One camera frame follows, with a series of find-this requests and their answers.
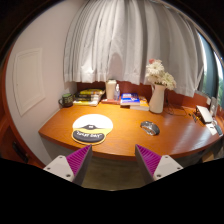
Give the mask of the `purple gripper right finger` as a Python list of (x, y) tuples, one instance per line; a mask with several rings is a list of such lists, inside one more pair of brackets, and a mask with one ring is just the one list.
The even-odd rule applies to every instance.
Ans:
[(182, 166), (169, 155), (160, 156), (138, 144), (135, 145), (135, 156), (146, 184), (182, 169)]

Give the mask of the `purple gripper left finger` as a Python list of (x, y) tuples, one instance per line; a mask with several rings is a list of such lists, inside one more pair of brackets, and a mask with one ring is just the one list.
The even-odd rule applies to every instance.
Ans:
[(91, 158), (92, 146), (87, 145), (68, 156), (59, 155), (44, 170), (81, 186)]

